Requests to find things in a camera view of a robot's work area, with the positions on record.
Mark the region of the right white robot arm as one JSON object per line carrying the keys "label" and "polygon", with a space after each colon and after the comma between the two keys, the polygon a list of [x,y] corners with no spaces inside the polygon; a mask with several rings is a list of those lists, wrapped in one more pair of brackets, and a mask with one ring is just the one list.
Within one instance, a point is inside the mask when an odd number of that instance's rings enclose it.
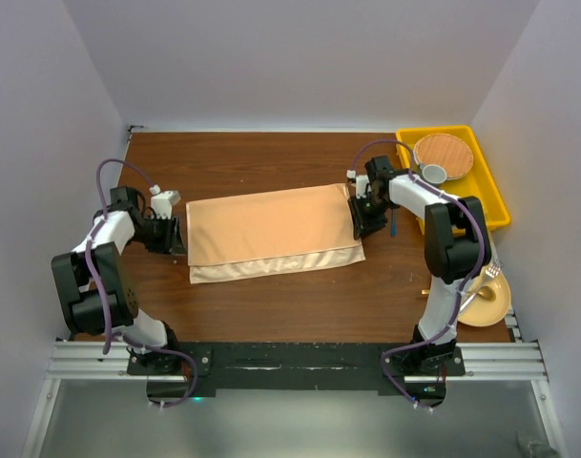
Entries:
{"label": "right white robot arm", "polygon": [[491,259],[481,201],[458,198],[428,183],[417,173],[394,169],[377,156],[366,173],[346,172],[355,187],[348,199],[353,236],[363,239],[385,227],[387,210],[403,207],[424,223],[424,256],[431,274],[426,308],[409,344],[384,357],[403,372],[432,374],[453,356],[457,322],[464,297]]}

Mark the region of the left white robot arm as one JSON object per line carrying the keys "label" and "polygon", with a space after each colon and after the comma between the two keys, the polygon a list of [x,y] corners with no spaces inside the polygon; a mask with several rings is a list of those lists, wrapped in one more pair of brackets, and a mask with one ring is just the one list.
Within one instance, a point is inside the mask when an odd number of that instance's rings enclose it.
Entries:
{"label": "left white robot arm", "polygon": [[171,327],[142,310],[128,271],[124,249],[136,242],[161,255],[183,254],[180,220],[173,214],[177,191],[151,188],[151,198],[132,187],[110,191],[93,227],[72,251],[52,259],[52,275],[66,326],[74,334],[126,344],[131,361],[154,373],[175,374],[187,368]]}

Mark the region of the peach satin napkin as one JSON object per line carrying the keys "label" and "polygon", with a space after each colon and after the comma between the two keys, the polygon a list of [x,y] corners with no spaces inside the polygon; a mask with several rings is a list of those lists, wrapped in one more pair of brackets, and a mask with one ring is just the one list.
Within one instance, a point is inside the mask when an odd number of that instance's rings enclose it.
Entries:
{"label": "peach satin napkin", "polygon": [[210,198],[186,205],[189,281],[248,280],[365,260],[343,184]]}

